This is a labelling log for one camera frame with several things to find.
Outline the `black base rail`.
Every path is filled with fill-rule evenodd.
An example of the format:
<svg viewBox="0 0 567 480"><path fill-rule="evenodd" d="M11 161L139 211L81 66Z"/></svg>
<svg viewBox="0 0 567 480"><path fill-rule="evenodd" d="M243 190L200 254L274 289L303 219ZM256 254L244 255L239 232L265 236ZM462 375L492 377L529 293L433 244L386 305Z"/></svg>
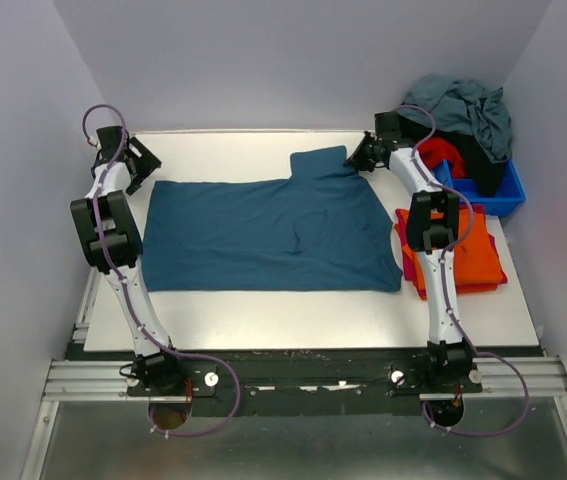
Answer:
<svg viewBox="0 0 567 480"><path fill-rule="evenodd" d="M223 364L179 360L154 385L129 380L126 395L195 417L416 415L424 398L479 393L477 366L453 371L424 348L221 351Z"/></svg>

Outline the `teal blue t-shirt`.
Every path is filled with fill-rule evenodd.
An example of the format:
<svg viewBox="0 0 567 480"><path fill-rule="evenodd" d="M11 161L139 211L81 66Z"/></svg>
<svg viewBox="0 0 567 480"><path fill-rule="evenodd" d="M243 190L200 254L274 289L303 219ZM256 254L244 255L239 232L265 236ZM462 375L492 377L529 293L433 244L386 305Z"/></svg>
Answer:
<svg viewBox="0 0 567 480"><path fill-rule="evenodd" d="M296 152L287 179L156 182L148 291L400 290L392 221L344 146Z"/></svg>

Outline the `grey-teal crumpled t-shirt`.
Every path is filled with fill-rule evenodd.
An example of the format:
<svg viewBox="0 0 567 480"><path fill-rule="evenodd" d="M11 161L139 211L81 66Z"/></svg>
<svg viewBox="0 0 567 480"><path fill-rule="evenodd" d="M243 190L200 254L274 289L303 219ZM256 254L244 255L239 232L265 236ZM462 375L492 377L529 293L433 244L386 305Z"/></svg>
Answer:
<svg viewBox="0 0 567 480"><path fill-rule="evenodd" d="M502 97L501 88L431 74L409 88L399 114L426 128L471 136L490 162L503 163L512 157L513 134Z"/></svg>

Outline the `black t-shirt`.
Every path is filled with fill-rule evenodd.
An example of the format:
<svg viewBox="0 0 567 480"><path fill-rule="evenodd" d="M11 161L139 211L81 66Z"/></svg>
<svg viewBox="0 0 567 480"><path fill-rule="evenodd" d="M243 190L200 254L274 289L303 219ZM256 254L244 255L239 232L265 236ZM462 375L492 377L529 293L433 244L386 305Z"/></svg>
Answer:
<svg viewBox="0 0 567 480"><path fill-rule="evenodd" d="M445 139L457 148L465 161L467 170L465 179L474 182L480 195L486 197L496 195L504 175L503 164L492 163L473 136L442 130L437 130L434 136Z"/></svg>

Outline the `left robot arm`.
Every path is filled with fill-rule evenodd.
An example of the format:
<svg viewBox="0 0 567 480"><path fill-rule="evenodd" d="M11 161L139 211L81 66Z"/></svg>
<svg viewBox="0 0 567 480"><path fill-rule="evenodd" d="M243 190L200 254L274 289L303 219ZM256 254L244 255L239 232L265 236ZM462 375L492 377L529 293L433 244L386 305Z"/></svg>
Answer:
<svg viewBox="0 0 567 480"><path fill-rule="evenodd" d="M148 393L172 395L185 372L168 351L171 338L160 323L142 275L143 243L128 196L161 166L161 161L121 126L96 132L97 155L89 192L70 204L87 263L112 288L130 329L134 360L120 375Z"/></svg>

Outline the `red t-shirt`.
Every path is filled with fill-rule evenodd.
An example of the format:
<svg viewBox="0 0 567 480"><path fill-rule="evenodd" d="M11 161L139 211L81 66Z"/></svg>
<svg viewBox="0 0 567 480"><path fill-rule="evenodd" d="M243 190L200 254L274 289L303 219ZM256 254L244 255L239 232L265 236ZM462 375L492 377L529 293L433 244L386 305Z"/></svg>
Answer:
<svg viewBox="0 0 567 480"><path fill-rule="evenodd" d="M452 178L466 178L467 170L463 157L455 146L439 137L432 137L418 147L422 162L434 170L444 161L449 164Z"/></svg>

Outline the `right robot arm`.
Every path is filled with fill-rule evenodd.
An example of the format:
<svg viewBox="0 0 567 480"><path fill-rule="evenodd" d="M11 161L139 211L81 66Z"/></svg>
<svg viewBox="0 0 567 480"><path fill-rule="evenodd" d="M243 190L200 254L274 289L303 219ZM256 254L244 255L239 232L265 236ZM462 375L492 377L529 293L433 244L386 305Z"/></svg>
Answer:
<svg viewBox="0 0 567 480"><path fill-rule="evenodd" d="M375 114L374 130L364 133L345 164L366 172L384 167L411 195L406 239L421 265L429 311L423 379L430 389L443 392L467 376L473 364L474 350L459 318L454 247L471 232L459 232L461 207L466 207L470 221L474 220L474 211L466 197L441 184L425 166L419 145L411 144L402 133L401 110L424 111L402 105Z"/></svg>

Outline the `aluminium frame extrusion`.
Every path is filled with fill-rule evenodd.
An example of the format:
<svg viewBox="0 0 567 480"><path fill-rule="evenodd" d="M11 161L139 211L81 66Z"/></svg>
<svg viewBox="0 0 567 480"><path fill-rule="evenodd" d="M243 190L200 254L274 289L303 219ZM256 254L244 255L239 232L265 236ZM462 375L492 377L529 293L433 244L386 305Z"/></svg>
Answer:
<svg viewBox="0 0 567 480"><path fill-rule="evenodd" d="M519 357L509 360L516 369L495 359L479 359L467 380L457 381L440 390L424 390L408 382L407 373L394 367L374 375L370 380L356 377L318 379L300 377L279 380L259 379L241 385L248 397L261 392L318 394L347 392L357 395L371 387L385 387L394 397L415 395L422 400L461 398L531 398L567 397L567 371L557 357ZM139 381L127 378L129 369L123 361L54 361L47 374L43 390L46 401L141 401L177 402L185 399L185 391L161 393L153 387L143 387Z"/></svg>

